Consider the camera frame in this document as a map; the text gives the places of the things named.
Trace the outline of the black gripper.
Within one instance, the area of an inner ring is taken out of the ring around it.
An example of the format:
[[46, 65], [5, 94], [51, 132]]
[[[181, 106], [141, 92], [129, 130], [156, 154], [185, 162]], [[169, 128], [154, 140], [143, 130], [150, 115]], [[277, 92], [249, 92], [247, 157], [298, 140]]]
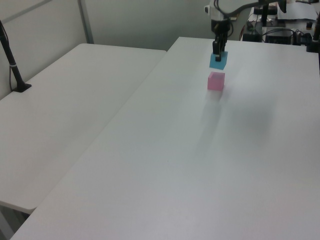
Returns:
[[211, 20], [211, 31], [215, 38], [212, 42], [212, 54], [216, 62], [220, 62], [222, 58], [221, 52], [225, 51], [225, 46], [228, 40], [228, 32], [230, 30], [230, 20]]

